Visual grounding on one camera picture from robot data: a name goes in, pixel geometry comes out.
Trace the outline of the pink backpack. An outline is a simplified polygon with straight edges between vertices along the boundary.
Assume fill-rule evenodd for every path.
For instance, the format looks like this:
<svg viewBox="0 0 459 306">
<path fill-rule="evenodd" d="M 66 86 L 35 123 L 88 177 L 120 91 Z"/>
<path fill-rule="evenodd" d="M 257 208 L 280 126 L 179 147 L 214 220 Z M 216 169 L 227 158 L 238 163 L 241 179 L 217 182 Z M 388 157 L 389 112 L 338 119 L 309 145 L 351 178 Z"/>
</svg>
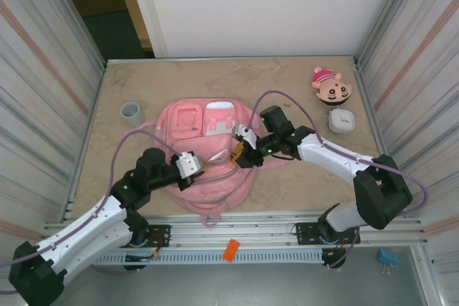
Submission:
<svg viewBox="0 0 459 306">
<path fill-rule="evenodd" d="M 238 100 L 194 98 L 169 104 L 156 120 L 138 126 L 153 130 L 156 146 L 171 158 L 174 150 L 192 151 L 204 159 L 206 171 L 184 191 L 176 185 L 166 187 L 177 204 L 201 216 L 211 227 L 222 213 L 240 205 L 249 195 L 257 168 L 240 169 L 231 162 L 238 145 L 232 137 L 236 125 L 252 125 L 257 136 L 263 134 L 262 121 Z"/>
</svg>

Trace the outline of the aluminium rail frame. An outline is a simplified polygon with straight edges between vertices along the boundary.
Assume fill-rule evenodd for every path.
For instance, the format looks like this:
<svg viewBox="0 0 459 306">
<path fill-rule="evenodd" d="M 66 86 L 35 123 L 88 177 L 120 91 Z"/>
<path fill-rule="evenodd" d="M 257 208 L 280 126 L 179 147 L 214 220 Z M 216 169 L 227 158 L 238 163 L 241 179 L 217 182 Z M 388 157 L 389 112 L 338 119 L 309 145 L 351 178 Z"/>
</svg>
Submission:
<svg viewBox="0 0 459 306">
<path fill-rule="evenodd" d="M 212 228 L 194 214 L 147 216 L 150 224 L 171 226 L 170 249 L 224 249 L 230 239 L 241 249 L 282 249 L 298 245 L 294 224 L 313 222 L 320 211 L 255 211 L 226 213 Z M 417 218 L 396 218 L 385 229 L 360 229 L 357 247 L 410 247 L 427 245 Z"/>
</svg>

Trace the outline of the white square box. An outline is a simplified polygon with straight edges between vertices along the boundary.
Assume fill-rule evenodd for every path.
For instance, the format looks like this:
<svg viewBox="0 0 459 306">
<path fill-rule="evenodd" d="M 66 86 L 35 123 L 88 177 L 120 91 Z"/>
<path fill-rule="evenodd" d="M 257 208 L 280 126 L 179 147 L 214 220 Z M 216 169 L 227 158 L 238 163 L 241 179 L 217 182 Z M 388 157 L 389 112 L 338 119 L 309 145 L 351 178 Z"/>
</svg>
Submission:
<svg viewBox="0 0 459 306">
<path fill-rule="evenodd" d="M 328 127 L 333 133 L 348 134 L 355 128 L 354 114 L 345 109 L 335 108 L 329 111 Z"/>
</svg>

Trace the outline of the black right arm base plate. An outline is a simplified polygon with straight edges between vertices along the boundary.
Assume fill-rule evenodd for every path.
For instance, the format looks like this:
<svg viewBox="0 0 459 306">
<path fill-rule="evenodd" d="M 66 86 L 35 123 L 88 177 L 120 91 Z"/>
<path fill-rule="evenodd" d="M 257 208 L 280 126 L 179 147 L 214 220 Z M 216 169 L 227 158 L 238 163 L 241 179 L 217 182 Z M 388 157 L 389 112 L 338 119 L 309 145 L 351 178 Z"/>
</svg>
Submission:
<svg viewBox="0 0 459 306">
<path fill-rule="evenodd" d="M 293 228 L 299 245 L 351 244 L 354 239 L 356 239 L 356 244 L 361 243 L 361 237 L 356 233 L 356 227 L 338 232 L 327 224 L 303 222 L 296 223 Z"/>
</svg>

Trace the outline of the blue binder clip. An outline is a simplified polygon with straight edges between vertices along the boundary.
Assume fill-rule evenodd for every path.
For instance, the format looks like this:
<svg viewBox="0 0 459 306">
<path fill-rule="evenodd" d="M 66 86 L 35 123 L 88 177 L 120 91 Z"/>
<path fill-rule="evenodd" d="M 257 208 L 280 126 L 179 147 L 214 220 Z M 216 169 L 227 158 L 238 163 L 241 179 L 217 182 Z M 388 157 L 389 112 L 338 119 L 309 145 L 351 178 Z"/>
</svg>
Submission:
<svg viewBox="0 0 459 306">
<path fill-rule="evenodd" d="M 390 275 L 390 268 L 396 267 L 400 264 L 397 254 L 394 254 L 386 249 L 380 249 L 378 253 L 378 260 L 383 263 L 382 274 Z"/>
</svg>

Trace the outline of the orange plastic block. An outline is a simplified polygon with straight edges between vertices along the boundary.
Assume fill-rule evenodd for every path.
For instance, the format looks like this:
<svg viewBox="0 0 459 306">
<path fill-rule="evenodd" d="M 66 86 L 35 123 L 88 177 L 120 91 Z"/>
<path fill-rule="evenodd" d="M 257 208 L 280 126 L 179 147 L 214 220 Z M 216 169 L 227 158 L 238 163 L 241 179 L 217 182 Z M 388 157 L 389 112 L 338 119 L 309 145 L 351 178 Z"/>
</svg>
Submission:
<svg viewBox="0 0 459 306">
<path fill-rule="evenodd" d="M 230 239 L 227 248 L 222 255 L 224 261 L 233 262 L 237 255 L 237 251 L 240 248 L 240 243 L 235 239 Z"/>
</svg>

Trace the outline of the plush doll with pink hat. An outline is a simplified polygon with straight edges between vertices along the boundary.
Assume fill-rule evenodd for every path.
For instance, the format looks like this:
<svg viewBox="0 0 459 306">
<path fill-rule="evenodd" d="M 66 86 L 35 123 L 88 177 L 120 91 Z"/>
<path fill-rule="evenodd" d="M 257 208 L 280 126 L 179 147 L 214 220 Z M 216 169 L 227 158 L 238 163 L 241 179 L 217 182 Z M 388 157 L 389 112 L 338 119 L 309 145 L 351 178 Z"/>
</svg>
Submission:
<svg viewBox="0 0 459 306">
<path fill-rule="evenodd" d="M 342 80 L 341 73 L 330 69 L 316 67 L 313 73 L 312 88 L 316 96 L 326 105 L 339 106 L 344 104 L 352 94 L 352 86 Z"/>
</svg>

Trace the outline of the grey cup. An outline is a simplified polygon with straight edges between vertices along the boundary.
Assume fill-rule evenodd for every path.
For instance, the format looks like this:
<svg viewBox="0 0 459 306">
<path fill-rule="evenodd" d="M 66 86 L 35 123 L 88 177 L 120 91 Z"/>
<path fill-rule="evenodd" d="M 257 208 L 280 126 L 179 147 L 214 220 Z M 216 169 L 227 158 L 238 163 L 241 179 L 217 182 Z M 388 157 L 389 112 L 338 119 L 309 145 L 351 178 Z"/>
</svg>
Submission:
<svg viewBox="0 0 459 306">
<path fill-rule="evenodd" d="M 144 122 L 144 114 L 137 102 L 126 102 L 120 107 L 120 115 L 130 128 L 135 128 Z"/>
</svg>

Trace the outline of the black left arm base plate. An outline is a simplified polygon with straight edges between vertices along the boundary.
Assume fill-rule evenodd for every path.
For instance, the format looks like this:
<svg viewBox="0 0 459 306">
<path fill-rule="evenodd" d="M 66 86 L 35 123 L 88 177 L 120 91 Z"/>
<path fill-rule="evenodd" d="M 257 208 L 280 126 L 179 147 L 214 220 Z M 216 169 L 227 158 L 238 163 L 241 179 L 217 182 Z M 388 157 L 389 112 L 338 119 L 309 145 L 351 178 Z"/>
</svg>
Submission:
<svg viewBox="0 0 459 306">
<path fill-rule="evenodd" d="M 169 246 L 171 238 L 171 226 L 170 225 L 148 225 L 145 236 L 145 242 L 143 247 L 148 248 L 163 248 Z"/>
</svg>

